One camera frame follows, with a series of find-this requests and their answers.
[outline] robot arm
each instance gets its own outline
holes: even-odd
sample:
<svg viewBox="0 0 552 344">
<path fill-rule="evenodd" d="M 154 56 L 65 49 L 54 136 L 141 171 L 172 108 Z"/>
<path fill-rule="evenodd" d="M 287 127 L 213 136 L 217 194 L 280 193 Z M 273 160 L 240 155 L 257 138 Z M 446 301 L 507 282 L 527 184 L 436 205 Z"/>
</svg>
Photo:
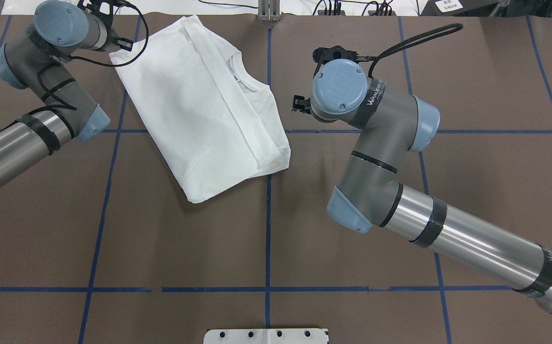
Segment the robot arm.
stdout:
<svg viewBox="0 0 552 344">
<path fill-rule="evenodd" d="M 110 123 L 64 65 L 79 48 L 131 50 L 132 41 L 111 28 L 112 7 L 137 8 L 122 0 L 85 2 L 43 2 L 25 33 L 0 48 L 0 78 L 17 89 L 29 87 L 46 105 L 0 132 L 0 187 L 71 139 L 88 141 Z M 99 11 L 103 2 L 110 6 L 109 15 Z"/>
<path fill-rule="evenodd" d="M 437 132 L 439 111 L 377 78 L 366 78 L 356 63 L 364 60 L 356 52 L 319 48 L 314 60 L 324 66 L 315 72 L 312 96 L 295 96 L 293 110 L 362 130 L 328 203 L 329 215 L 360 233 L 378 225 L 472 266 L 552 314 L 550 249 L 395 180 L 404 154 L 422 151 Z"/>
</svg>

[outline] white label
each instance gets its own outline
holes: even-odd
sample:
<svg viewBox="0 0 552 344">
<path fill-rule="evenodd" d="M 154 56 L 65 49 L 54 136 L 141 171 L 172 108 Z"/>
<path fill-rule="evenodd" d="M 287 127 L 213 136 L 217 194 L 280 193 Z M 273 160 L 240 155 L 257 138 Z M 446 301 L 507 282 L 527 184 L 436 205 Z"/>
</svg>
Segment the white label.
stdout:
<svg viewBox="0 0 552 344">
<path fill-rule="evenodd" d="M 456 11 L 456 10 L 459 10 L 459 9 L 463 8 L 463 6 L 459 2 L 459 0 L 436 1 L 435 5 L 437 5 L 437 8 L 440 11 L 442 11 L 442 13 L 446 13 L 446 12 L 449 12 L 449 11 Z"/>
</svg>

